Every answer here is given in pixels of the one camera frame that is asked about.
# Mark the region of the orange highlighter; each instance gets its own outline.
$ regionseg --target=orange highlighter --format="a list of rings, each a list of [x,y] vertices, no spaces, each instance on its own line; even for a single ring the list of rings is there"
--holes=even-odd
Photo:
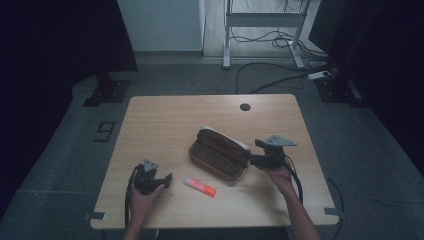
[[[208,185],[205,185],[189,177],[186,177],[184,179],[184,184],[198,190],[199,192],[209,195],[211,197],[214,197],[216,194],[215,188],[209,187]]]

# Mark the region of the gray floor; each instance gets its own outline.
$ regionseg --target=gray floor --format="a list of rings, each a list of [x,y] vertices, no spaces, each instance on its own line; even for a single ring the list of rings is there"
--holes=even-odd
[[[160,58],[137,60],[139,73],[112,74],[116,80],[131,80],[122,104],[83,108],[96,79],[74,86],[66,116],[0,223],[0,239],[120,239],[122,231],[94,230],[86,218],[94,209],[130,98],[234,94],[236,73],[242,66],[233,62],[231,69],[223,70],[219,61],[196,57],[166,58],[166,64]],[[291,61],[281,63],[292,65]],[[252,65],[240,74],[239,92],[297,74]],[[276,93],[296,96],[323,172],[342,193],[346,218],[338,239],[424,239],[424,179],[370,109],[322,103],[314,83],[305,78],[260,92]],[[110,121],[116,122],[110,141],[94,142],[105,137],[97,133],[99,124]],[[340,208],[341,199],[329,187]],[[323,239],[331,239],[337,227],[318,229]],[[151,231],[143,234],[144,239],[152,239]],[[270,230],[262,239],[279,238]]]

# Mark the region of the black stand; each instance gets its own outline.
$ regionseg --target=black stand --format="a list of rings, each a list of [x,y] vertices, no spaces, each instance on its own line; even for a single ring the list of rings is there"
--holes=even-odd
[[[355,58],[358,56],[358,51],[380,13],[384,2],[385,0],[379,0],[377,2],[350,47],[346,59],[343,61],[336,76],[334,78],[318,79],[315,81],[323,102],[350,103],[354,107],[366,106],[363,97],[354,85],[354,78],[352,77],[353,65]]]
[[[98,107],[100,103],[122,103],[131,81],[113,81],[109,73],[96,74],[99,84],[91,98],[87,98],[83,107]]]

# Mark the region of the metal rack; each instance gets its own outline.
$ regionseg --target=metal rack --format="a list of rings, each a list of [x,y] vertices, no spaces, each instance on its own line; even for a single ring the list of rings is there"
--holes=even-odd
[[[300,33],[307,16],[310,0],[304,2],[302,11],[299,13],[232,13],[233,0],[227,1],[225,13],[225,41],[223,68],[230,68],[230,29],[232,27],[288,27],[296,28],[292,41],[289,41],[290,52],[299,69],[305,68],[299,53],[298,43]]]

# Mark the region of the forearm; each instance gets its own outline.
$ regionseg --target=forearm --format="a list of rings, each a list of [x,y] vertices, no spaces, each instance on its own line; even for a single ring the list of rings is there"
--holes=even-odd
[[[138,240],[142,229],[142,220],[130,220],[125,229],[124,240]]]
[[[290,222],[297,240],[315,240],[321,239],[311,218],[300,202],[293,187],[282,191],[286,199],[287,209],[289,211]]]

